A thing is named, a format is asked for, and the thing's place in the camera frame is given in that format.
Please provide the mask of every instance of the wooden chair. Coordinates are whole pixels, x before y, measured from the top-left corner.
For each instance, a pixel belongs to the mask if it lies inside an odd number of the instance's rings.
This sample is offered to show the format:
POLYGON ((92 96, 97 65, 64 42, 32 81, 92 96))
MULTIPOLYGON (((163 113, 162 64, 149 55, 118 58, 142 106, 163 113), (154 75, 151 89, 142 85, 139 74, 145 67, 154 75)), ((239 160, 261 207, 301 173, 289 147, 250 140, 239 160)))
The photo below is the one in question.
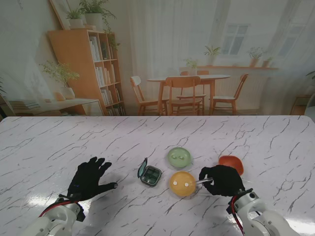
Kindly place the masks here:
MULTIPOLYGON (((237 90, 235 92, 234 97, 231 97, 231 96, 214 96, 213 97, 212 113, 213 113, 213 110, 220 110, 220 109, 216 109, 216 103, 222 102, 222 103, 230 103, 232 105, 232 107, 231 107, 232 108, 232 115, 236 115, 236 100, 238 99, 238 96, 241 93, 243 84, 244 84, 245 80, 247 79, 247 77, 248 77, 248 74, 244 74, 241 76, 241 82, 237 87, 237 90)), ((217 107, 217 108, 221 108, 221 110, 227 109, 227 107, 217 107)))
MULTIPOLYGON (((131 86, 133 87, 134 93, 136 95, 137 103, 139 105, 138 116, 140 116, 141 114, 144 116, 144 113, 146 111, 148 111, 148 112, 150 112, 150 111, 157 111, 158 112, 157 108, 156 109, 146 109, 149 106, 157 106, 158 105, 158 101, 157 100, 147 101, 147 100, 144 99, 144 96, 143 96, 143 93, 142 93, 142 90, 141 90, 141 87, 140 87, 140 83, 141 83, 140 77, 139 76, 132 76, 132 77, 130 77, 130 82, 131 82, 131 86), (136 88, 138 88, 138 92, 139 92, 140 98, 138 97, 136 88)), ((166 104, 167 101, 168 101, 168 99, 163 99, 162 100, 162 104, 164 106, 163 110, 165 111, 165 115, 167 115, 167 104, 166 104)))
POLYGON ((192 112, 194 115, 199 115, 201 98, 196 98, 195 88, 200 84, 199 76, 189 77, 168 77, 166 78, 166 85, 169 86, 169 115, 174 115, 173 107, 190 107, 190 109, 181 109, 176 111, 176 115, 180 112, 187 113, 192 112), (191 88, 192 87, 192 99, 173 100, 172 99, 172 88, 191 88))
MULTIPOLYGON (((181 72, 181 75, 189 75, 188 71, 183 71, 181 72)), ((208 70, 198 70, 197 71, 197 75, 209 75, 209 71, 208 70)), ((203 94, 200 95, 196 95, 196 98, 201 98, 202 99, 202 115, 205 115, 205 86, 203 85, 203 94)), ((183 88, 181 90, 181 95, 177 96, 178 99, 192 99, 192 96, 183 96, 183 88)))

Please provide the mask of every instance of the wooden bookshelf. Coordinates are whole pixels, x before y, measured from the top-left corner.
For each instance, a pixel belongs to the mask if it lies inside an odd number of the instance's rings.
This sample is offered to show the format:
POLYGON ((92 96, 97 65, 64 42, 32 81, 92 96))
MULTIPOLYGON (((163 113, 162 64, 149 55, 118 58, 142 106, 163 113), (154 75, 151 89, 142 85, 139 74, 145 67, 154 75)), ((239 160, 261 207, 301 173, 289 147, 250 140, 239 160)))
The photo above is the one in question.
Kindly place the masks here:
POLYGON ((56 30, 48 32, 57 60, 68 63, 71 70, 78 73, 78 80, 68 81, 76 98, 98 99, 103 113, 108 116, 107 110, 113 110, 114 105, 122 106, 125 111, 125 103, 121 85, 119 60, 117 51, 110 49, 108 34, 88 29, 56 30), (100 60, 93 58, 90 47, 90 38, 95 36, 100 60), (101 44, 106 47, 107 57, 102 54, 101 44), (105 81, 105 86, 100 86, 97 78, 96 67, 101 67, 105 78, 105 69, 109 71, 110 81, 105 81), (103 100, 101 89, 111 91, 113 104, 106 105, 103 100))

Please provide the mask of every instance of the round table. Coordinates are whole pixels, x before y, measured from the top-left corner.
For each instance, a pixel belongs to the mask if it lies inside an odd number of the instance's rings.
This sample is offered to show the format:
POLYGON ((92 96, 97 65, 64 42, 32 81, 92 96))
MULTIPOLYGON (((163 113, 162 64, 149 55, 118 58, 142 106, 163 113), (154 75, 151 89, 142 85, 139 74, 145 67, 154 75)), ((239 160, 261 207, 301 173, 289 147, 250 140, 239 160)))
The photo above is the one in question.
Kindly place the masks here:
MULTIPOLYGON (((198 75, 201 79, 201 85, 210 85, 210 106, 209 106, 209 115, 212 115, 213 110, 213 97, 215 96, 215 81, 219 79, 230 78, 230 75, 198 75)), ((167 77, 159 77, 155 79, 149 79, 149 82, 159 82, 159 92, 158 92, 158 102, 157 102, 157 110, 160 115, 163 113, 162 109, 162 97, 163 97, 163 89, 166 86, 166 78, 167 77)))

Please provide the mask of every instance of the black glove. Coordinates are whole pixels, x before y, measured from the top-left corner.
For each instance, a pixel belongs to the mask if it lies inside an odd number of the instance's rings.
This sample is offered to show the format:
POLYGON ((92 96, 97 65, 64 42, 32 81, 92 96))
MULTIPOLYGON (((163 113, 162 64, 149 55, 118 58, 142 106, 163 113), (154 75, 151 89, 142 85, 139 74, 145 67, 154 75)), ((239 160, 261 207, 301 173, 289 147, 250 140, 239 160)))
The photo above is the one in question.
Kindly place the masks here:
POLYGON ((214 167, 204 167, 199 174, 199 180, 206 177, 213 178, 212 181, 205 182, 203 185, 212 195, 235 196, 239 189, 245 190, 242 179, 237 170, 229 167, 217 165, 214 167))
POLYGON ((88 163, 83 162, 78 166, 78 170, 68 188, 67 197, 69 199, 73 201, 84 201, 97 194, 117 188, 117 183, 98 185, 99 179, 112 165, 110 162, 106 162, 102 165, 104 161, 104 158, 97 159, 97 157, 93 157, 88 163))

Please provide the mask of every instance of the potted plant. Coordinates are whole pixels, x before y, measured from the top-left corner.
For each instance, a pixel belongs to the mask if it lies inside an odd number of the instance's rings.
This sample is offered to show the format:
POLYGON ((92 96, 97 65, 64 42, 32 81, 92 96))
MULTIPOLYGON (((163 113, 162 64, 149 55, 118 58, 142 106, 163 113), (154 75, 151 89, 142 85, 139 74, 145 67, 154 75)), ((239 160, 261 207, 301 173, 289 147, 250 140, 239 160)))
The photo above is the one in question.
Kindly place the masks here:
MULTIPOLYGON (((314 73, 315 73, 315 71, 311 71, 311 72, 308 73, 306 76, 312 75, 312 74, 314 74, 314 73)), ((310 85, 308 86, 308 88, 306 89, 305 94, 306 94, 306 95, 312 95, 312 94, 314 94, 314 93, 315 93, 315 83, 314 83, 314 80, 313 80, 312 84, 310 84, 310 85)))
POLYGON ((251 63, 250 63, 250 67, 255 67, 259 58, 262 57, 262 55, 264 54, 264 51, 261 47, 252 47, 249 51, 247 51, 248 54, 251 57, 251 63))
POLYGON ((264 67, 264 68, 268 67, 269 63, 272 61, 272 59, 273 59, 273 57, 269 57, 267 60, 264 60, 261 67, 264 67))
POLYGON ((185 59, 186 67, 190 69, 189 75, 197 75, 197 60, 191 58, 185 59))
POLYGON ((82 29, 84 28, 83 21, 81 19, 81 12, 77 8, 71 10, 67 13, 67 19, 69 20, 70 26, 72 29, 82 29))
POLYGON ((117 47, 120 45, 120 43, 116 42, 115 36, 113 35, 112 32, 110 31, 105 31, 106 33, 108 33, 108 45, 109 45, 109 51, 110 51, 110 55, 111 58, 114 58, 114 54, 113 54, 113 50, 118 51, 117 47))
POLYGON ((207 51, 204 54, 209 56, 208 65, 213 65, 216 60, 217 55, 220 54, 221 47, 217 47, 217 48, 214 48, 213 46, 211 46, 211 48, 208 46, 205 46, 205 47, 207 48, 207 51))
POLYGON ((67 88, 68 80, 77 80, 80 75, 71 71, 68 64, 55 64, 52 61, 47 61, 46 64, 42 64, 44 67, 44 72, 49 74, 49 76, 55 79, 57 82, 63 83, 64 88, 60 88, 61 94, 66 99, 74 99, 75 95, 72 88, 67 88))
POLYGON ((109 0, 80 0, 80 11, 85 15, 88 25, 96 26, 99 31, 103 30, 103 22, 109 28, 107 17, 116 19, 116 16, 101 5, 109 0))

